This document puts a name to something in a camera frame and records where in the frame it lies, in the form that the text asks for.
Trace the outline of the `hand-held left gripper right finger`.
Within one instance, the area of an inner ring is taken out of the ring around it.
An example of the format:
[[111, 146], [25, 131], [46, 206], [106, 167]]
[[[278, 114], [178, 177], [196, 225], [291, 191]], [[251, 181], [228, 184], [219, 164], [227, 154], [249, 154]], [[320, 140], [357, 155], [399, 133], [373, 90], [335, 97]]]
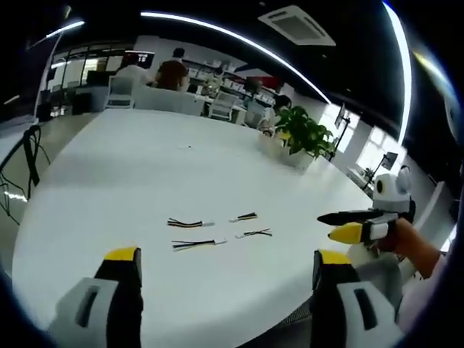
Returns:
[[385, 255], [354, 266], [345, 254], [314, 253], [311, 296], [312, 347], [394, 347], [402, 276]]

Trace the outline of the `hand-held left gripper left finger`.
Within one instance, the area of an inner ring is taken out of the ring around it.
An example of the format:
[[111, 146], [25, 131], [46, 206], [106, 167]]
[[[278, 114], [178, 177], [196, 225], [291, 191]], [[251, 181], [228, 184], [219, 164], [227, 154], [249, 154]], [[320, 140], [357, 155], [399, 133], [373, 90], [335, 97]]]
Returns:
[[141, 249], [112, 250], [58, 301], [47, 331], [58, 347], [140, 347], [141, 288]]

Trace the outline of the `person's right hand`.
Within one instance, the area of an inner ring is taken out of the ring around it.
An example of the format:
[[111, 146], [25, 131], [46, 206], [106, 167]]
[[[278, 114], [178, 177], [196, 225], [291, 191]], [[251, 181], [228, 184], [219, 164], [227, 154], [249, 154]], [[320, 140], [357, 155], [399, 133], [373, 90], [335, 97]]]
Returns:
[[423, 241], [413, 225], [405, 218], [396, 219], [385, 237], [377, 241], [377, 247], [383, 252], [393, 252], [403, 257], [413, 256]]

